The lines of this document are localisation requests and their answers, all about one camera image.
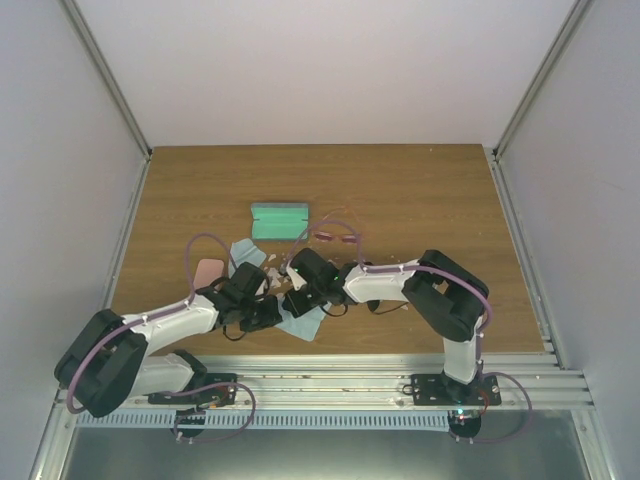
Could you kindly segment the pink tinted sunglasses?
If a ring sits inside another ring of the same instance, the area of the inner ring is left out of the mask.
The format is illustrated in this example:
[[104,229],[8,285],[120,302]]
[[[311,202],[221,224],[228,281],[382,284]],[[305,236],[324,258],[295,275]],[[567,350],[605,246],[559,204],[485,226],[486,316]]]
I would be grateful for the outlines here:
[[[353,227],[353,230],[334,223],[329,224],[329,220],[347,223]],[[350,207],[342,206],[328,211],[322,216],[321,222],[322,225],[311,230],[312,237],[317,241],[357,244],[362,239],[362,232],[357,230],[357,226],[362,225],[362,222]]]

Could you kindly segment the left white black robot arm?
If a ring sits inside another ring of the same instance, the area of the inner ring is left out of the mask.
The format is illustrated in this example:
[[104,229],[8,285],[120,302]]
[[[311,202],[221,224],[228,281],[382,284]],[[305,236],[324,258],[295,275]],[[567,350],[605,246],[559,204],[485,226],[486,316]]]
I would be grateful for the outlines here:
[[186,299],[169,306],[137,315],[97,312],[54,369],[67,390],[67,409],[100,418],[132,397],[210,402],[214,377],[194,355],[176,350],[159,357],[157,351],[231,325],[244,334],[278,325],[279,302],[269,287],[264,271],[243,263],[232,276],[192,289]]

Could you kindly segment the teal glasses case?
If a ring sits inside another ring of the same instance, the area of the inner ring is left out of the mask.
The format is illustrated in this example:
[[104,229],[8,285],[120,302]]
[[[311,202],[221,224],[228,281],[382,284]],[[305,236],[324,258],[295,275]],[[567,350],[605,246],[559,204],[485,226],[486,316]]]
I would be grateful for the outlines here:
[[251,204],[250,211],[251,239],[254,241],[295,242],[308,238],[308,203],[256,202]]

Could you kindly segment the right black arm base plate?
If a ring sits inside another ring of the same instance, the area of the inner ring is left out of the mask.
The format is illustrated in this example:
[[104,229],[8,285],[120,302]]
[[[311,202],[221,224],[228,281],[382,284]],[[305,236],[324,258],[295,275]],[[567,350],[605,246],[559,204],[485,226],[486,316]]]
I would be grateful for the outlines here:
[[476,375],[463,384],[444,373],[413,374],[401,387],[404,395],[412,398],[415,406],[499,406],[502,404],[496,375]]

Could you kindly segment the light blue cleaning cloth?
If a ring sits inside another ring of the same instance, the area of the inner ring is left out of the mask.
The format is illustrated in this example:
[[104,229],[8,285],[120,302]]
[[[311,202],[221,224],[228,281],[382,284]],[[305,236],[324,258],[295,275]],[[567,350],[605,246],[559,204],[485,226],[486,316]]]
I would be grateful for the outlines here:
[[320,325],[326,316],[319,307],[310,310],[300,317],[294,317],[293,314],[285,310],[282,305],[278,306],[278,310],[282,321],[278,323],[276,327],[306,342],[312,342],[315,339]]

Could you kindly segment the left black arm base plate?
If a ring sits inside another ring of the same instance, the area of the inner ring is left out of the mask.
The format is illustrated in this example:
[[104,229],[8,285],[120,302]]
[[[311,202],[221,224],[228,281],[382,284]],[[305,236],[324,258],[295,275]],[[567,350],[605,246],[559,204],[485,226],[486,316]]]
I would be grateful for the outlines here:
[[198,375],[180,391],[179,395],[154,393],[148,396],[148,402],[155,405],[192,405],[216,407],[235,403],[235,383],[238,376],[234,373],[207,373]]

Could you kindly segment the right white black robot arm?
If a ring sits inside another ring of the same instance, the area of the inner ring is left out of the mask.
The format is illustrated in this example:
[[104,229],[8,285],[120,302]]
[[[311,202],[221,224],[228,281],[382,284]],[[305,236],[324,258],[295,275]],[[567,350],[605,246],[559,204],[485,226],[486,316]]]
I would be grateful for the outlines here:
[[342,267],[305,248],[288,261],[292,288],[283,309],[299,318],[327,304],[374,309],[384,301],[407,303],[443,339],[438,394],[453,405],[473,401],[481,382],[480,336],[492,316],[488,287],[438,250],[395,265],[350,262]]

